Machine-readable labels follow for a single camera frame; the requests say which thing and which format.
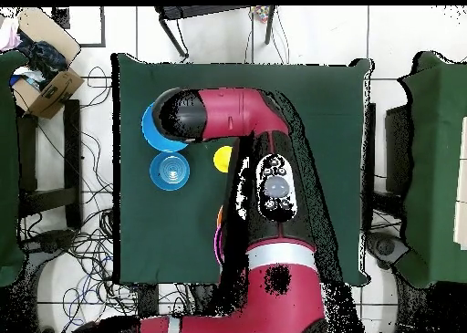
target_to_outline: blue bowl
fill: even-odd
[[[152,105],[154,105],[154,102],[146,109],[141,121],[142,134],[149,145],[152,148],[163,152],[176,152],[186,148],[188,144],[185,142],[166,139],[159,133],[154,125],[154,121],[152,120]]]
[[[190,177],[190,165],[177,152],[159,153],[150,164],[152,182],[164,191],[179,190]]]

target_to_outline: cable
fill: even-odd
[[[284,65],[284,60],[282,59],[281,53],[279,52],[279,49],[277,48],[277,44],[275,43],[274,30],[272,29],[271,31],[272,31],[271,34],[272,34],[272,37],[273,37],[273,43],[274,43],[275,51],[277,51],[277,54],[279,54],[279,57],[281,58],[281,62]]]
[[[290,48],[288,46],[287,35],[285,34],[284,28],[282,27],[281,16],[279,15],[279,5],[277,6],[276,12],[277,12],[277,18],[279,19],[279,24],[281,25],[281,28],[282,28],[282,33],[284,34],[285,42],[287,43],[286,62],[288,65],[290,64]]]
[[[248,51],[248,45],[250,44],[250,36],[252,35],[252,32],[250,31],[250,34],[248,35],[248,40],[246,42],[246,49],[244,50],[244,63],[246,63],[246,51]]]
[[[36,224],[38,224],[40,221],[42,221],[42,218],[43,218],[42,213],[38,213],[38,215],[39,215],[39,219],[38,219],[36,222],[34,222],[33,224],[31,224],[31,225],[29,226],[29,228],[27,229],[27,236],[29,236],[29,238],[32,238],[32,237],[33,237],[33,236],[31,235],[31,230],[32,230],[32,228],[33,228]]]
[[[189,54],[188,54],[188,48],[185,46],[185,41],[183,40],[183,35],[180,30],[179,19],[177,19],[177,28],[179,29],[180,39],[182,40],[183,47],[185,47],[185,51],[186,51],[185,58],[180,62],[180,63],[184,63],[184,61],[188,58]]]

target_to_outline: cardboard box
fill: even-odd
[[[25,8],[19,13],[18,19],[21,31],[35,42],[43,40],[52,45],[65,57],[68,66],[79,54],[81,47],[77,41],[41,9]],[[83,82],[83,78],[71,68],[60,71],[42,91],[36,90],[21,78],[13,85],[16,105],[26,113],[51,119]]]

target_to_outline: green tablecloth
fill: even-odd
[[[168,88],[248,87],[278,90],[295,106],[315,157],[344,280],[351,285],[366,283],[358,271],[358,240],[363,78],[368,61],[351,68],[149,65],[120,54],[112,57],[112,66],[114,78],[119,78],[114,98],[119,97],[120,112],[121,282],[217,282],[213,235],[226,179],[214,168],[213,154],[233,140],[189,145],[181,151],[191,176],[179,191],[168,193],[150,180],[150,162],[158,152],[144,140],[140,123],[144,110]],[[295,142],[294,147],[300,150]],[[308,209],[314,236],[319,237],[317,215],[310,204]],[[325,259],[321,265],[327,265]]]
[[[415,287],[436,281],[467,283],[467,251],[453,242],[467,66],[443,63],[431,52],[417,63],[416,71],[402,80],[413,121],[403,233],[411,251],[396,267]]]
[[[0,53],[0,286],[16,280],[25,259],[16,240],[20,171],[16,106],[10,78],[26,63],[26,57],[18,51]]]

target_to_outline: yellow ball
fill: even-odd
[[[214,166],[220,172],[227,173],[229,171],[229,161],[231,153],[232,147],[225,146],[219,148],[214,154]]]

